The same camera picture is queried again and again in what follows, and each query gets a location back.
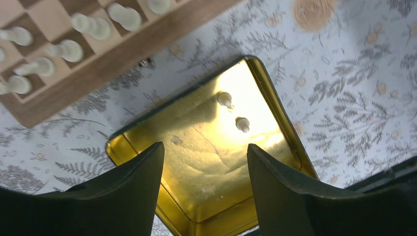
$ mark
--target dark brown square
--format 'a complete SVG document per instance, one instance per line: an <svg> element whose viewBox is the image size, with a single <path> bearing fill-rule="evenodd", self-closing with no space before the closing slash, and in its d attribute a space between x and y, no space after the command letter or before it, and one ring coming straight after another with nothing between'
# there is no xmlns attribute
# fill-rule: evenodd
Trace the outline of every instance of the dark brown square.
<svg viewBox="0 0 417 236"><path fill-rule="evenodd" d="M4 27L6 30L9 30L12 27L23 27L29 32L31 32L33 36L33 42L29 46L20 46L17 44L14 44L17 48L17 50L22 54L24 57L33 53L36 51L36 49L40 48L41 46L45 45L45 43L48 42L48 40L43 35L42 31L38 28L38 26L35 25L35 23L32 21L30 16L28 14L24 14L21 17L17 18L12 23L8 24L6 27Z"/></svg>
<svg viewBox="0 0 417 236"><path fill-rule="evenodd" d="M69 16L75 13L90 15L101 8L97 0L60 0Z"/></svg>
<svg viewBox="0 0 417 236"><path fill-rule="evenodd" d="M115 2L119 3L120 5L124 7L130 7L135 9L139 12L142 18L142 24L146 23L148 21L145 13L143 12L141 6L139 5L138 1L136 0L116 0ZM113 25L115 25L117 31L120 33L121 36L124 36L125 34L130 33L129 31L125 30L119 23L113 21Z"/></svg>
<svg viewBox="0 0 417 236"><path fill-rule="evenodd" d="M19 0L19 1L25 9L28 9L30 6L32 6L34 3L40 0Z"/></svg>
<svg viewBox="0 0 417 236"><path fill-rule="evenodd" d="M79 43L81 45L81 47L83 48L83 52L84 52L83 59L79 62L74 63L74 62L65 61L69 68L73 68L74 66L83 62L85 59L88 59L89 57L94 55L93 49L90 47L89 43L86 41L86 39L84 38L84 36L80 32L72 29L72 30L68 31L67 33L61 35L59 38L55 39L51 43L52 44L59 44L64 39L74 40L75 42Z"/></svg>
<svg viewBox="0 0 417 236"><path fill-rule="evenodd" d="M20 62L18 62L18 63L16 63L16 64L14 64L12 67L10 67L10 68L8 68L7 70L3 71L3 72L1 73L1 76L2 76L2 77L6 80L6 81L8 81L8 80L9 80L9 78L10 78L10 76L15 75L15 73L13 72L13 70L14 70L16 67L18 67L18 66L20 66L20 65L22 65L22 64L25 64L25 63L28 63L28 61L26 61L26 60L21 60ZM45 86L45 83L43 83L42 79L41 79L38 75L35 75L35 74L30 74L30 75L26 75L25 77L26 77L27 79L29 79L29 80L30 80L30 82L32 83L32 90L31 90L29 93L27 93L27 94L18 94L18 93L17 93L17 95L18 95L21 99L23 99L23 98L25 98L25 97L29 96L31 93L36 92L36 91L37 91L38 89L40 89L41 87Z"/></svg>

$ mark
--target tray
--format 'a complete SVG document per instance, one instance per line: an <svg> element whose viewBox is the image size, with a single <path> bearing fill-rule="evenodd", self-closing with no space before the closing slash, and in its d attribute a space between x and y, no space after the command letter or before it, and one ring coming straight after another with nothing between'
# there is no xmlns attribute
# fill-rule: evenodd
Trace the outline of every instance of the tray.
<svg viewBox="0 0 417 236"><path fill-rule="evenodd" d="M231 95L231 108L218 102ZM249 131L236 127L246 118ZM165 146L156 214L176 236L232 236L258 224L246 150L254 143L317 178L262 62L233 60L112 136L120 165L155 142Z"/></svg>

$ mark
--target floral pattern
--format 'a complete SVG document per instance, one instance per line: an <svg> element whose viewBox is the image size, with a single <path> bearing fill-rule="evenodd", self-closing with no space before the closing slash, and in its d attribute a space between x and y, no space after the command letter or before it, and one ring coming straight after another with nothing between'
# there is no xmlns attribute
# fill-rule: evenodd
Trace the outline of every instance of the floral pattern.
<svg viewBox="0 0 417 236"><path fill-rule="evenodd" d="M108 171L112 133L237 54L264 62L320 180L352 185L417 155L416 4L246 0L34 128L0 105L0 186L64 191Z"/></svg>

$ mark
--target chessboard square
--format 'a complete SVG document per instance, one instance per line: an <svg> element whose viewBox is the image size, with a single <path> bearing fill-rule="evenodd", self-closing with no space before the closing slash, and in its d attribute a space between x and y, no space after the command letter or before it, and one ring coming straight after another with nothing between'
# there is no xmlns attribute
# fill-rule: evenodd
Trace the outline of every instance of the chessboard square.
<svg viewBox="0 0 417 236"><path fill-rule="evenodd" d="M24 8L28 9L33 4L37 3L40 0L19 0L19 2L23 5Z"/></svg>
<svg viewBox="0 0 417 236"><path fill-rule="evenodd" d="M142 25L145 24L146 22L148 22L148 18L146 17L143 9L141 8L141 6L139 5L139 3L135 0L116 0L115 2L119 3L120 5L124 6L124 7L130 7L135 9L139 15L141 15L142 18ZM129 31L127 31L125 28L123 28L119 23L113 21L113 24L115 25L116 29L118 30L118 32L120 33L121 36L125 36L126 34L130 33Z"/></svg>
<svg viewBox="0 0 417 236"><path fill-rule="evenodd" d="M10 41L0 39L0 48L3 49L5 54L5 60L0 62L0 71L4 71L5 69L23 59L15 45Z"/></svg>
<svg viewBox="0 0 417 236"><path fill-rule="evenodd" d="M61 43L63 40L65 39L69 39L69 40L73 40L77 43L79 43L81 45L81 47L83 48L83 59L79 62L69 62L69 61L64 61L69 68L74 68L75 66L77 66L78 64L82 63L84 60L87 60L88 58L90 58L91 56L94 55L94 51L93 49L90 47L89 43L86 41L86 39L84 38L84 36L72 29L70 31L68 31L67 33L61 35L61 37L55 39L54 41L52 41L52 44L59 44Z"/></svg>
<svg viewBox="0 0 417 236"><path fill-rule="evenodd" d="M42 0L28 14L50 41L72 28L71 17L58 0Z"/></svg>
<svg viewBox="0 0 417 236"><path fill-rule="evenodd" d="M55 72L51 76L39 76L47 86L52 86L68 76L71 73L69 66L65 63L64 59L51 57L46 53L46 48L50 47L51 44L46 44L43 47L39 48L36 52L30 54L26 57L26 60L29 62L34 61L36 58L48 58L50 59L55 66Z"/></svg>
<svg viewBox="0 0 417 236"><path fill-rule="evenodd" d="M98 2L100 3L100 5L102 7L106 7L106 6L110 5L114 1L115 0L98 0Z"/></svg>
<svg viewBox="0 0 417 236"><path fill-rule="evenodd" d="M149 21L154 21L154 20L163 16L163 15L155 14L149 8L148 0L137 0L137 2L142 7L143 12L145 13L145 15L146 15L146 17ZM177 5L178 5L178 3L175 0L170 0L170 11L172 11Z"/></svg>
<svg viewBox="0 0 417 236"><path fill-rule="evenodd" d="M47 43L45 36L43 35L43 32L36 26L36 24L33 22L33 20L30 18L28 14L24 14L9 25L5 27L5 29L10 29L12 27L23 27L29 32L31 32L33 36L33 42L29 46L21 46L14 44L17 50L23 55L29 55L30 53L36 51L36 49L40 48L42 45Z"/></svg>
<svg viewBox="0 0 417 236"><path fill-rule="evenodd" d="M97 0L60 0L60 2L70 16L75 13L90 15L101 8Z"/></svg>
<svg viewBox="0 0 417 236"><path fill-rule="evenodd" d="M9 69L5 70L4 72L1 73L1 76L8 81L10 76L15 75L15 73L13 72L13 70L15 68L17 68L18 66L22 65L22 64L26 64L28 63L26 60L21 60L20 62L14 64L12 67L10 67ZM16 94L20 99L24 99L25 97L31 95L32 93L36 92L37 90L39 90L40 88L45 86L45 83L42 81L42 79L35 75L35 74L31 74L31 75L26 75L25 76L31 83L32 83L32 90L27 93L27 94Z"/></svg>
<svg viewBox="0 0 417 236"><path fill-rule="evenodd" d="M0 0L0 27L22 15L25 10L18 0Z"/></svg>
<svg viewBox="0 0 417 236"><path fill-rule="evenodd" d="M113 25L113 22L110 20L110 18L107 15L107 12L104 9L100 9L93 14L90 15L91 17L98 17L102 18L105 21L107 21L111 27L111 35L108 39L105 40L97 40L94 37L92 37L89 34L83 33L84 38L87 40L91 48L94 50L96 54L102 54L111 48L118 45L120 42L122 42L123 38L117 31L116 27Z"/></svg>

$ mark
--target small white peg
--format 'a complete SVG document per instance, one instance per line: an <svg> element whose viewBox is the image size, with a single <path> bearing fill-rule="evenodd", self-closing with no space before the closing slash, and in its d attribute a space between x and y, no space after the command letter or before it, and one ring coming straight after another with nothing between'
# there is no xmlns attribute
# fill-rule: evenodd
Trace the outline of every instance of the small white peg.
<svg viewBox="0 0 417 236"><path fill-rule="evenodd" d="M12 75L8 82L0 82L0 95L15 92L26 94L32 90L32 83L23 76Z"/></svg>
<svg viewBox="0 0 417 236"><path fill-rule="evenodd" d="M4 52L3 48L0 48L0 62L6 60L6 53Z"/></svg>
<svg viewBox="0 0 417 236"><path fill-rule="evenodd" d="M13 27L10 30L0 29L0 38L15 42L21 46L29 46L33 42L33 36L29 30L22 27Z"/></svg>
<svg viewBox="0 0 417 236"><path fill-rule="evenodd" d="M243 133L249 132L249 121L246 118L238 118L236 120L236 127L238 130L241 130Z"/></svg>
<svg viewBox="0 0 417 236"><path fill-rule="evenodd" d="M106 40L110 37L112 29L110 24L102 18L93 18L81 13L72 16L72 26L80 33L87 33L97 40Z"/></svg>
<svg viewBox="0 0 417 236"><path fill-rule="evenodd" d="M63 40L60 44L49 46L46 53L52 57L61 57L69 62L79 62L84 56L81 45L69 39Z"/></svg>
<svg viewBox="0 0 417 236"><path fill-rule="evenodd" d="M148 6L155 14L162 15L170 10L170 0L148 0Z"/></svg>
<svg viewBox="0 0 417 236"><path fill-rule="evenodd" d="M124 7L118 3L110 4L107 13L112 20L130 32L138 30L142 24L141 15L135 9Z"/></svg>
<svg viewBox="0 0 417 236"><path fill-rule="evenodd" d="M23 64L13 70L17 75L25 76L38 74L40 76L51 76L55 72L54 63L48 58L36 58L29 64Z"/></svg>
<svg viewBox="0 0 417 236"><path fill-rule="evenodd" d="M217 101L222 106L225 106L229 109L232 108L232 96L227 92L222 92L221 94L219 94L219 96L217 97Z"/></svg>

